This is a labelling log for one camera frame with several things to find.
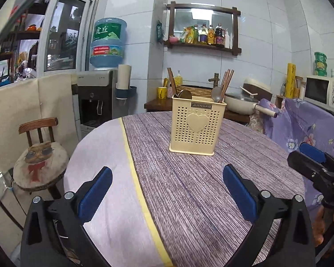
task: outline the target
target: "green container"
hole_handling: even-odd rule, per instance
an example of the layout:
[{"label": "green container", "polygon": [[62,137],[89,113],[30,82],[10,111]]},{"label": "green container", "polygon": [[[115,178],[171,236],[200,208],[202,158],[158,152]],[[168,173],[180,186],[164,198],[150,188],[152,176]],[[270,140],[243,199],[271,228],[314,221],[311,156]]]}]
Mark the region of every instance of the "green container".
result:
[{"label": "green container", "polygon": [[327,56],[324,53],[314,52],[314,56],[316,57],[316,60],[320,62],[327,62]]},{"label": "green container", "polygon": [[314,63],[316,64],[316,69],[327,71],[327,63],[319,60],[314,61]]},{"label": "green container", "polygon": [[314,70],[314,75],[318,75],[318,76],[326,76],[327,72],[321,69],[316,69]]}]

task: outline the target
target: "blue gripper pad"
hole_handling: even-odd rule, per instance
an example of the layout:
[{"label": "blue gripper pad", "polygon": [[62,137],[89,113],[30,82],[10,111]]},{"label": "blue gripper pad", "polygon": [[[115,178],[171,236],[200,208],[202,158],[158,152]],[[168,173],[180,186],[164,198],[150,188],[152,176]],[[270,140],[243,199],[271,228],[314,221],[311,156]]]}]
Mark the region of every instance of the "blue gripper pad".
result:
[{"label": "blue gripper pad", "polygon": [[82,224],[89,222],[112,184],[112,171],[104,167],[93,179],[93,185],[78,205],[78,217]]},{"label": "blue gripper pad", "polygon": [[223,181],[246,221],[254,223],[257,218],[257,204],[241,181],[241,176],[229,166],[224,167]]},{"label": "blue gripper pad", "polygon": [[325,163],[327,160],[324,152],[305,142],[301,143],[299,146],[299,151],[305,154],[307,157],[310,157],[312,160],[315,160],[317,163]]}]

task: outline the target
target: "chair backrest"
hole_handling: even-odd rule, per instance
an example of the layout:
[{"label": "chair backrest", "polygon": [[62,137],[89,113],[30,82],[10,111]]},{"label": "chair backrest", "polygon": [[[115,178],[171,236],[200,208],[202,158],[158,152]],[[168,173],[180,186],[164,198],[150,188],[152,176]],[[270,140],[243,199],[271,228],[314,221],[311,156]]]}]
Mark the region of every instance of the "chair backrest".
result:
[{"label": "chair backrest", "polygon": [[31,140],[30,131],[36,129],[38,132],[39,142],[43,143],[41,128],[48,127],[49,137],[51,139],[51,142],[54,142],[52,126],[56,126],[56,125],[58,125],[58,119],[56,117],[37,119],[37,120],[26,122],[20,125],[18,128],[18,133],[23,134],[25,132],[27,134],[27,140],[29,141],[29,146],[31,147],[32,140]]}]

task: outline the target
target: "glass door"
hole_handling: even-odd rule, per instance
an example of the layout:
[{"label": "glass door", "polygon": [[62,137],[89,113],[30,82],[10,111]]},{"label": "glass door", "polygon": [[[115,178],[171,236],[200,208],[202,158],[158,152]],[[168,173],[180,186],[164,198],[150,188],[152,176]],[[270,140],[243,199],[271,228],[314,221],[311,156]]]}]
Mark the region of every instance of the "glass door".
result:
[{"label": "glass door", "polygon": [[85,65],[87,31],[93,0],[51,0],[38,48],[38,74],[81,71]]}]

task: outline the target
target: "dining table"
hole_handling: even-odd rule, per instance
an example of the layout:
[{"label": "dining table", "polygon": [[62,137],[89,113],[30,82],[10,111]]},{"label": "dining table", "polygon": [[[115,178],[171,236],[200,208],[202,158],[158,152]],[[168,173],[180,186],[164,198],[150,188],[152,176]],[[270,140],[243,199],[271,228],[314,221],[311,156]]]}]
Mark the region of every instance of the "dining table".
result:
[{"label": "dining table", "polygon": [[[172,112],[148,112],[108,121],[77,145],[64,176],[76,192],[102,167],[113,180],[84,229],[112,267],[222,267],[247,235],[223,182],[232,164],[259,190],[304,196],[302,176],[287,164],[288,152],[264,134],[223,119],[213,156],[169,151]],[[255,263],[276,236],[274,220]]]}]

